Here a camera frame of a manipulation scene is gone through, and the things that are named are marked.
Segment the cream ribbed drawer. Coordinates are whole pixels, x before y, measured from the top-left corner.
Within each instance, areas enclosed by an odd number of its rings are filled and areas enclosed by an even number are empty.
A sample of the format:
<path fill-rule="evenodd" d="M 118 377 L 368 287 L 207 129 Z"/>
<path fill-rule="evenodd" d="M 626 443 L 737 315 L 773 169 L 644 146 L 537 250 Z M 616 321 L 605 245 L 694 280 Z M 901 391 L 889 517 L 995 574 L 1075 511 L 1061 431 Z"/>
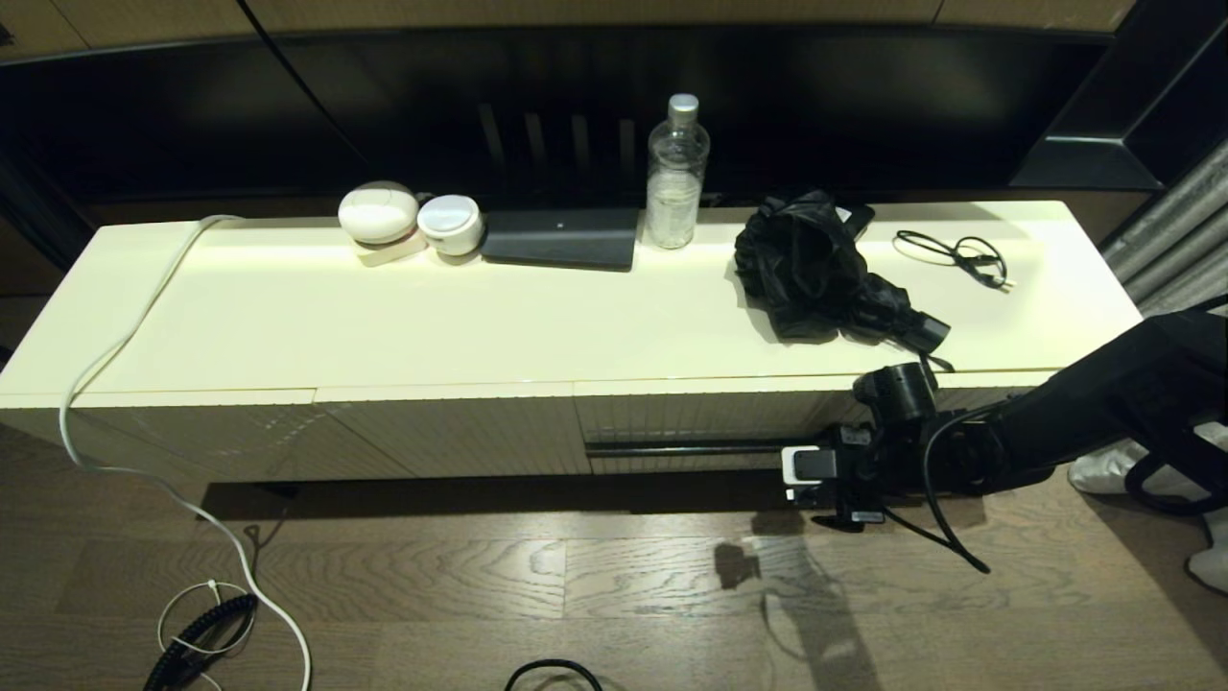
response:
<path fill-rule="evenodd" d="M 829 423 L 867 423 L 853 376 L 817 377 L 801 389 L 706 385 L 684 392 L 589 394 L 575 399 L 589 464 L 597 475 L 780 471 L 780 449 L 810 443 Z"/>

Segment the black umbrella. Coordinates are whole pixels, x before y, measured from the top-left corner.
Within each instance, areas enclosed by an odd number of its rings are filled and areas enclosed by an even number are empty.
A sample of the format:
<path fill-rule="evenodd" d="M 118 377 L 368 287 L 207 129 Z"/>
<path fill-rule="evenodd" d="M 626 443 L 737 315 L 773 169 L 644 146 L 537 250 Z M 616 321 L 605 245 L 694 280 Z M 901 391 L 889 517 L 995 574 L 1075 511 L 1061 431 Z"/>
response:
<path fill-rule="evenodd" d="M 917 311 L 907 290 L 871 272 L 857 241 L 835 214 L 841 203 L 812 189 L 765 198 L 734 241 L 734 272 L 745 298 L 768 312 L 781 341 L 823 341 L 850 334 L 863 342 L 896 342 L 926 366 L 955 371 L 935 351 L 950 326 Z"/>

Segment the cream low cabinet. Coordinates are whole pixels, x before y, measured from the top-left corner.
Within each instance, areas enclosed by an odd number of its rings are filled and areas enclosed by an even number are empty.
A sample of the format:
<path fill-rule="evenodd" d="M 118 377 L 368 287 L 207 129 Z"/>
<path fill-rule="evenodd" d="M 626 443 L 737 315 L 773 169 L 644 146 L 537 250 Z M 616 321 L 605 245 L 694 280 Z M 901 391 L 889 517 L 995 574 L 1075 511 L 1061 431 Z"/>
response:
<path fill-rule="evenodd" d="M 912 353 L 836 336 L 783 342 L 734 272 L 745 209 L 705 215 L 693 245 L 637 245 L 628 272 L 448 261 L 365 268 L 332 218 L 101 228 L 0 371 L 0 421 L 56 442 L 61 399 L 569 382 L 578 396 L 706 385 L 801 389 Z M 80 454 L 209 482 L 165 452 L 70 419 Z"/>

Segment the clear plastic water bottle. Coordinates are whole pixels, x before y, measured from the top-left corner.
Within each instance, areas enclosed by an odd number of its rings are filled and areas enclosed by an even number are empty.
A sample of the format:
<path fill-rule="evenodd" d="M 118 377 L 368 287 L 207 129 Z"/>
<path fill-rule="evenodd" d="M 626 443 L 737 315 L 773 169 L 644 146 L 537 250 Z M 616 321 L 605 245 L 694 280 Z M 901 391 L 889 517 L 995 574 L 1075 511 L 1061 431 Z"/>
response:
<path fill-rule="evenodd" d="M 698 122 L 699 113 L 698 96 L 674 93 L 664 122 L 650 133 L 645 233 L 664 250 L 690 244 L 698 226 L 711 150 L 709 131 Z"/>

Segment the plain cream cabinet door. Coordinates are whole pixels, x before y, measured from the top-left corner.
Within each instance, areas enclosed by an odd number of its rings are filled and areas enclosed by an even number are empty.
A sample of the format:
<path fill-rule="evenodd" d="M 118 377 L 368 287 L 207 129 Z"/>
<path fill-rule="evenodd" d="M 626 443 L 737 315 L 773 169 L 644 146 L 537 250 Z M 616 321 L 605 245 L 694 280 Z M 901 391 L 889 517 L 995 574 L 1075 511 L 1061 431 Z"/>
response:
<path fill-rule="evenodd" d="M 569 382 L 319 388 L 313 403 L 413 477 L 593 473 Z"/>

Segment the black television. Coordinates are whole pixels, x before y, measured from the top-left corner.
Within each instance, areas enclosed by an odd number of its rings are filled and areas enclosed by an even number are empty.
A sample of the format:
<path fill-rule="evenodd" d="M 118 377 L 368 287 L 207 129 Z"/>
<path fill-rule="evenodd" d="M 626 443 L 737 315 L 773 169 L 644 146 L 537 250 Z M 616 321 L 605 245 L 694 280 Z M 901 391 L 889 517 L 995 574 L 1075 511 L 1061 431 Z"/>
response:
<path fill-rule="evenodd" d="M 451 28 L 0 65 L 0 141 L 80 203 L 316 196 L 391 179 L 502 205 L 641 203 L 700 101 L 709 194 L 1005 187 L 1105 36 L 922 27 Z"/>

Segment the grey curtain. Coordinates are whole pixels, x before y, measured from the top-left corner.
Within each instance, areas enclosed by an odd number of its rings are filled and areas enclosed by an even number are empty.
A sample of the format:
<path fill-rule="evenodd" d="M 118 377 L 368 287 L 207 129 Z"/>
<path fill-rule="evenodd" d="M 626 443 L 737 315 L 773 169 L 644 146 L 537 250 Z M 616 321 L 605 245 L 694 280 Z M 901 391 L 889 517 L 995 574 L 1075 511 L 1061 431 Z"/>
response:
<path fill-rule="evenodd" d="M 1102 255 L 1142 315 L 1187 309 L 1228 295 L 1228 139 L 1136 218 Z M 1203 423 L 1201 438 L 1228 450 L 1228 427 Z M 1090 495 L 1126 495 L 1127 473 L 1144 458 L 1144 448 L 1120 441 L 1074 460 L 1070 484 Z M 1162 466 L 1144 477 L 1142 488 L 1160 500 L 1210 497 L 1176 469 Z M 1228 506 L 1202 515 L 1228 522 Z"/>

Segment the black flat set-top box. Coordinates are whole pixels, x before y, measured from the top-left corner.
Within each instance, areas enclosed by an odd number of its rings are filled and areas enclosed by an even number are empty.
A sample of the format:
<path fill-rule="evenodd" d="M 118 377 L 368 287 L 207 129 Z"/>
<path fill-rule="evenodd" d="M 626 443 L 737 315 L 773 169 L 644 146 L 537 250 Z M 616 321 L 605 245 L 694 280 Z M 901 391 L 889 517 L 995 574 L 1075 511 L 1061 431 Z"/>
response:
<path fill-rule="evenodd" d="M 488 261 L 628 272 L 640 210 L 506 210 L 488 214 L 480 254 Z"/>

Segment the white round device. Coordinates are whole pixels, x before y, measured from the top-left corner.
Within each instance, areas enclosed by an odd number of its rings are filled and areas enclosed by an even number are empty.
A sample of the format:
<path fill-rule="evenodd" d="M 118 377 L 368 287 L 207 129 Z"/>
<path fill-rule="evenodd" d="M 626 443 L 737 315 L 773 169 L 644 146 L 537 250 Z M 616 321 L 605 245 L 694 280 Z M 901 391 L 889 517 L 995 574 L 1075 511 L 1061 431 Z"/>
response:
<path fill-rule="evenodd" d="M 485 222 L 473 198 L 445 194 L 418 209 L 418 230 L 438 254 L 460 257 L 483 244 Z"/>

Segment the beige device base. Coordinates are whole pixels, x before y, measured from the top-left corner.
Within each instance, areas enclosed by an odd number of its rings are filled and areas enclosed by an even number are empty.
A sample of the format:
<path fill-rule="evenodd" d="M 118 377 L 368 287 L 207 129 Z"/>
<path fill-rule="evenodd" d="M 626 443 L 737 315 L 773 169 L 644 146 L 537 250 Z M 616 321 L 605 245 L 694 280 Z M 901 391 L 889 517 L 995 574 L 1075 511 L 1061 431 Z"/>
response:
<path fill-rule="evenodd" d="M 352 239 L 355 255 L 365 268 L 379 268 L 383 264 L 402 261 L 429 249 L 429 242 L 415 226 L 383 242 Z"/>

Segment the white oval device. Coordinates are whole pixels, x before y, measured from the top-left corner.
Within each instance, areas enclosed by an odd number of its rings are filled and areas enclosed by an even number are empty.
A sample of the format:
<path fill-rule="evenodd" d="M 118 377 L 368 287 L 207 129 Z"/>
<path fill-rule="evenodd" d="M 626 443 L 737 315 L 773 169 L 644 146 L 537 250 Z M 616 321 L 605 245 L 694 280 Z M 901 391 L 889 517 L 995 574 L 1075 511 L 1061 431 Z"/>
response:
<path fill-rule="evenodd" d="M 418 199 L 400 183 L 368 182 L 343 198 L 336 218 L 351 241 L 386 245 L 413 233 Z"/>

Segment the scratched cream cabinet door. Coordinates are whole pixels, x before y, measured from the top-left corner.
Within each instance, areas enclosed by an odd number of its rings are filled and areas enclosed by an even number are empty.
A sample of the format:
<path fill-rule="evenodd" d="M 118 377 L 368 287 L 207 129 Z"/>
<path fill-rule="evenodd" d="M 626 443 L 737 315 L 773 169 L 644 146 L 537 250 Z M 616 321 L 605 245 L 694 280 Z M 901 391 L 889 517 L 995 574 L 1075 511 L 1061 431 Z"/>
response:
<path fill-rule="evenodd" d="M 88 421 L 165 452 L 209 482 L 332 482 L 413 477 L 406 466 L 343 423 L 306 390 L 84 394 Z"/>

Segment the black wall shelf frame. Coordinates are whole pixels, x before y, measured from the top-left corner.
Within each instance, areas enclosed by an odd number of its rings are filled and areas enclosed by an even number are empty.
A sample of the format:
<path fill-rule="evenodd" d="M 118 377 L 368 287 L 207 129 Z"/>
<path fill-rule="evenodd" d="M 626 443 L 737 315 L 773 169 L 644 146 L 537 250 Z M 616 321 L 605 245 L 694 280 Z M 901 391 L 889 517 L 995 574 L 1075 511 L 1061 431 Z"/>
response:
<path fill-rule="evenodd" d="M 1163 191 L 1228 137 L 1228 0 L 1137 0 L 1016 187 Z"/>

